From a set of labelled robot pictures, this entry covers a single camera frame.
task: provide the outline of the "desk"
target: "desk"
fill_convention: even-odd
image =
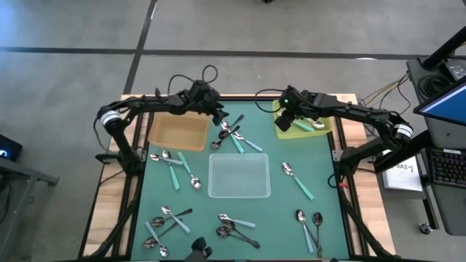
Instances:
[[[134,95],[123,95],[122,99],[126,99]],[[268,97],[276,97],[274,95],[264,95]],[[337,98],[340,101],[347,102],[352,101],[356,103],[356,95],[354,94],[337,94]],[[149,114],[144,114],[140,139],[138,141],[139,146],[144,147],[145,137],[147,132],[147,121],[149,119]],[[133,135],[135,132],[136,120],[125,130],[127,139],[129,141],[133,140]],[[342,119],[342,125],[344,129],[344,134],[348,146],[359,146],[366,142],[366,132],[364,126],[361,123]],[[335,129],[335,124],[333,125],[333,138],[335,140],[336,148],[339,149],[339,136],[338,132]],[[114,141],[110,142],[109,150],[117,150],[117,146]],[[372,170],[370,164],[361,164],[360,167],[364,167]],[[121,168],[117,163],[107,164],[103,168],[101,175],[101,180],[113,175],[116,172],[119,172]],[[360,203],[360,210],[365,224],[371,230],[373,235],[378,239],[382,246],[390,253],[395,253],[395,248],[392,242],[392,236],[387,222],[387,216],[385,214],[384,205],[382,202],[382,196],[379,191],[379,186],[377,183],[376,176],[371,172],[357,171],[355,175],[355,187],[357,190],[358,201]],[[133,197],[137,178],[133,178],[130,188],[130,199]],[[102,186],[100,186],[95,195],[95,204],[92,207],[90,220],[86,232],[84,234],[84,239],[82,243],[82,248],[79,255],[90,255],[100,244],[105,240],[110,231],[113,229],[114,225],[117,222],[119,207],[122,201],[122,192],[125,186],[125,175],[121,174],[112,178],[111,180],[106,181]],[[350,223],[350,229],[352,232],[352,239],[355,246],[355,254],[362,254],[362,249],[360,246],[358,231],[353,223]],[[129,231],[130,231],[130,221],[125,225],[125,228],[122,232],[122,241],[120,243],[120,249],[118,254],[124,255],[127,248],[127,243],[129,241]]]

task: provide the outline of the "wooden table frame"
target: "wooden table frame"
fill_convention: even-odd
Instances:
[[[137,95],[123,95],[122,99],[131,96]],[[271,100],[277,96],[259,95],[258,100]],[[354,94],[338,94],[336,96],[342,102],[352,101],[353,103],[357,103]],[[252,98],[253,95],[250,94],[222,95],[222,100],[252,100]],[[125,134],[128,141],[133,142],[133,148],[139,147],[143,148],[144,151],[147,150],[149,147],[147,135],[153,118],[154,113],[141,114],[127,127]],[[363,124],[359,122],[347,119],[334,119],[333,131],[329,133],[328,138],[333,149],[341,149],[341,146],[357,147],[366,142],[366,132]],[[113,139],[108,149],[110,151],[118,150]],[[361,163],[360,167],[369,170],[373,169],[372,165],[367,163]],[[106,164],[103,166],[100,180],[106,179],[120,170],[121,167],[116,162]],[[142,186],[142,182],[138,178],[125,177],[123,173],[108,180],[102,186],[98,186],[78,258],[90,255],[97,250],[117,223],[117,218],[122,213],[123,207],[127,206],[128,202],[134,199],[134,197],[139,197],[135,196],[135,192],[136,187],[140,188]],[[345,193],[348,200],[352,202],[352,206],[356,212],[361,214],[365,225],[367,225],[382,246],[388,252],[394,254],[395,248],[376,176],[372,172],[358,170],[354,177],[349,177],[345,182],[349,186],[349,189],[346,189]],[[365,240],[361,239],[361,235],[351,218],[344,211],[342,211],[342,216],[350,257],[354,257],[355,255],[374,255],[373,250],[367,247]],[[114,248],[110,249],[106,255],[108,257],[106,260],[126,261],[130,259],[136,220],[135,218],[128,220],[121,233],[121,241],[118,241],[119,248],[116,250]]]

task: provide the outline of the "tan plastic tray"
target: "tan plastic tray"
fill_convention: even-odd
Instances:
[[[204,150],[210,117],[187,112],[182,116],[156,113],[149,133],[150,143],[163,148]]]

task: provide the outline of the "green mat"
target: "green mat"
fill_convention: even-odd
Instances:
[[[212,199],[208,196],[209,156],[214,153],[237,153],[230,138],[217,151],[208,147],[210,142],[217,140],[220,130],[220,127],[212,124],[208,133],[208,145],[203,152],[183,151],[191,171],[202,181],[200,191],[191,187],[189,175],[182,166],[174,167],[181,187],[175,191],[167,163],[148,159],[131,260],[183,260],[191,252],[191,244],[198,237],[204,237],[212,247],[213,254],[209,257],[212,260],[316,258],[315,246],[314,253],[309,253],[303,227],[294,217],[297,209],[304,211],[307,224],[314,234],[316,228],[312,224],[312,214],[317,211],[322,213],[320,243],[324,258],[348,259],[338,195],[336,189],[327,185],[328,176],[333,173],[327,136],[279,140],[272,115],[258,110],[253,101],[229,101],[222,104],[225,105],[225,111],[231,114],[228,118],[230,122],[240,114],[245,115],[240,123],[243,136],[262,147],[264,153],[269,155],[271,195],[264,199]],[[260,104],[265,109],[272,108],[271,102]],[[241,144],[246,153],[256,152],[248,144]],[[149,154],[161,154],[162,149],[150,145]],[[178,150],[171,150],[175,159],[178,158],[176,153]],[[309,200],[294,179],[284,174],[282,162],[291,164],[296,176],[314,194],[314,200]],[[170,250],[168,258],[159,254],[158,245],[150,250],[143,248],[144,240],[151,236],[144,223],[157,216],[166,217],[160,210],[163,205],[168,205],[173,213],[189,208],[194,210],[192,214],[183,216],[183,221],[191,229],[190,234],[177,226],[161,238],[162,243]],[[261,248],[257,250],[233,237],[218,237],[216,229],[221,226],[217,219],[219,213],[255,223],[255,229],[238,224],[237,229],[258,241]],[[160,234],[172,223],[173,220],[170,220],[162,228],[154,230]]]

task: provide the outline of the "transparent bin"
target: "transparent bin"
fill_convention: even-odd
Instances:
[[[212,198],[269,197],[269,156],[267,154],[211,154],[208,183],[208,194]]]
[[[280,107],[280,104],[278,103],[278,100],[274,100],[272,102],[272,110],[275,111],[277,110],[278,108]],[[278,117],[278,114],[281,113],[283,110],[280,110],[278,111],[277,113],[273,113],[273,117],[274,117],[274,121],[277,119]],[[306,131],[306,130],[303,130],[302,128],[300,127],[297,127],[296,125],[294,124],[291,124],[291,127],[289,130],[287,130],[286,132],[283,132],[282,130],[280,130],[280,128],[278,128],[276,125],[275,125],[275,131],[277,132],[277,137],[279,139],[291,139],[291,138],[310,138],[310,137],[317,137],[317,136],[321,136],[321,135],[327,135],[328,132],[330,132],[332,130],[332,121],[330,120],[330,118],[319,118],[318,121],[323,123],[325,125],[324,128],[321,128],[321,129],[317,129],[315,127],[313,127],[311,125],[311,123],[308,121],[308,120],[295,120],[296,122],[300,122],[302,124],[305,124],[307,126],[310,126],[312,128],[314,128],[315,131]]]
[[[181,116],[170,113],[156,113],[148,140],[163,148],[204,150],[210,117],[204,114],[186,112]]]

